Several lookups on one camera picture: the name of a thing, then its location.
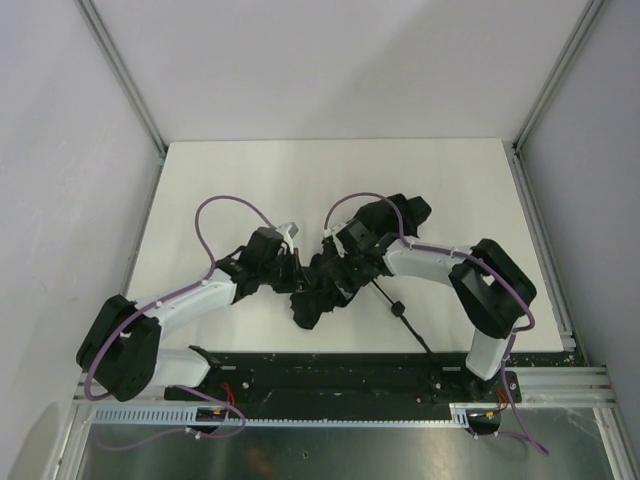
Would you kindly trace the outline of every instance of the black cable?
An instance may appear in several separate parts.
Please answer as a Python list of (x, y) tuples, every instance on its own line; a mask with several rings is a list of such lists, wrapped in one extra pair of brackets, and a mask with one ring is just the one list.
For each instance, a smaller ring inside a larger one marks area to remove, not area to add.
[(226, 258), (231, 258), (236, 256), (238, 253), (240, 253), (242, 250), (244, 250), (244, 245), (240, 245), (238, 248), (236, 248), (233, 252), (231, 252), (229, 255), (227, 255)]
[(433, 360), (433, 351), (431, 351), (431, 349), (429, 348), (429, 345), (427, 345), (427, 342), (424, 341), (424, 338), (422, 338), (422, 336), (418, 332), (416, 332), (415, 328), (411, 326), (411, 324), (409, 323), (409, 320), (407, 320), (407, 317), (404, 316), (405, 307), (402, 304), (402, 302), (394, 302), (393, 299), (389, 295), (387, 295), (387, 292), (385, 292), (382, 289), (382, 287), (378, 285), (378, 282), (376, 282), (375, 280), (372, 280), (371, 283), (391, 304), (391, 313), (393, 313), (394, 316), (400, 319), (400, 321), (404, 324), (404, 326), (407, 327), (407, 329), (411, 332), (411, 335), (413, 335), (413, 337), (418, 341), (418, 343), (422, 345), (422, 348), (424, 348), (424, 350), (427, 352), (427, 355), (429, 355), (429, 357), (431, 357), (431, 359)]

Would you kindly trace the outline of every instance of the orange wire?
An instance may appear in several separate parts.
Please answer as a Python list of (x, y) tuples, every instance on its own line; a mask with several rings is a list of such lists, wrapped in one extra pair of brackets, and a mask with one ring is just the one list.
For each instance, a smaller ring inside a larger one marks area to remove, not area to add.
[(221, 385), (221, 387), (224, 389), (225, 392), (227, 392), (227, 403), (231, 403), (231, 405), (235, 406), (236, 397), (234, 397), (229, 384), (225, 382)]
[(509, 408), (509, 400), (507, 400), (507, 396), (500, 389), (500, 387), (496, 389), (496, 394), (498, 395), (498, 401), (500, 402), (500, 411), (504, 412), (507, 408)]

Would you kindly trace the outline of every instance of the white wall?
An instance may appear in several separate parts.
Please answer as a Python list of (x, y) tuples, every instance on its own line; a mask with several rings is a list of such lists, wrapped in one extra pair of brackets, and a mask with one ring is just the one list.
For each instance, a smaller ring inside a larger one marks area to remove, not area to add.
[(513, 140), (586, 0), (97, 0), (167, 141)]
[(640, 2), (611, 2), (524, 153), (575, 322), (640, 452)]
[(33, 480), (76, 350), (120, 287), (156, 159), (72, 1), (0, 9), (0, 478)]

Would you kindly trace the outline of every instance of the metal floor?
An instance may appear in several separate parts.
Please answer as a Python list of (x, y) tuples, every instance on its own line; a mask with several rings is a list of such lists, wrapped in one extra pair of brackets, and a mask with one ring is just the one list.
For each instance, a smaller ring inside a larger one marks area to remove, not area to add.
[[(175, 434), (125, 452), (88, 442), (83, 480), (610, 479), (591, 409), (535, 409), (523, 416), (551, 452), (461, 429), (250, 427), (228, 440)], [(166, 427), (94, 425), (105, 444), (126, 445)], [(502, 431), (518, 431), (507, 415)]]

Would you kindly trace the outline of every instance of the black mounting plate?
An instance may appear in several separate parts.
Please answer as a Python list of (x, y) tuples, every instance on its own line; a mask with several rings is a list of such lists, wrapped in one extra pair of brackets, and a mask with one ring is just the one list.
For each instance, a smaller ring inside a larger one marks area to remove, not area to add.
[[(220, 367), (199, 390), (224, 399), (220, 385), (229, 384), (239, 408), (254, 420), (450, 420), (449, 403), (496, 404), (500, 385), (472, 399), (460, 388), (462, 373), (455, 367), (444, 369), (437, 383), (430, 381), (432, 364), (424, 354), (209, 355)], [(509, 371), (507, 378), (520, 402), (517, 375)], [(167, 388), (165, 399), (202, 401), (177, 388)]]

